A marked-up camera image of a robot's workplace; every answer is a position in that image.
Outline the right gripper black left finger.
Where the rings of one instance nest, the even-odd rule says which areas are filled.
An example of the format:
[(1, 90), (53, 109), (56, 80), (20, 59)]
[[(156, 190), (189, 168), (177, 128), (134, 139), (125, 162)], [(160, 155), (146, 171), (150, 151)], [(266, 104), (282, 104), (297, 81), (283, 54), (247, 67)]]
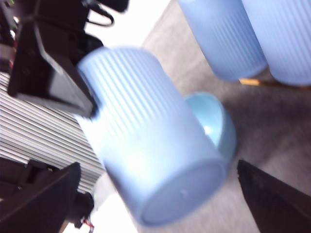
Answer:
[(57, 233), (73, 205), (81, 177), (75, 162), (0, 202), (2, 233)]

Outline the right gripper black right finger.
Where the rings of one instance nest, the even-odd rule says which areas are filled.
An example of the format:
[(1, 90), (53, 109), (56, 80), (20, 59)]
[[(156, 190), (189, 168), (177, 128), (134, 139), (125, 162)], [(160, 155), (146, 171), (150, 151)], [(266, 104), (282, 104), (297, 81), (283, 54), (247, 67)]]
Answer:
[(311, 197), (245, 160), (237, 165), (244, 199), (261, 233), (309, 233)]

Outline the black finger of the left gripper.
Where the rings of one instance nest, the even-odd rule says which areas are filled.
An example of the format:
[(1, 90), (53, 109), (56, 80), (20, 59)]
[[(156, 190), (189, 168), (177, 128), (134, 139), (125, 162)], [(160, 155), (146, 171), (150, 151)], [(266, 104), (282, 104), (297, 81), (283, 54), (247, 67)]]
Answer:
[(7, 87), (8, 95), (82, 117), (92, 117), (97, 109), (94, 93), (78, 69), (40, 71), (36, 68), (36, 39), (36, 22), (28, 22), (20, 27)]

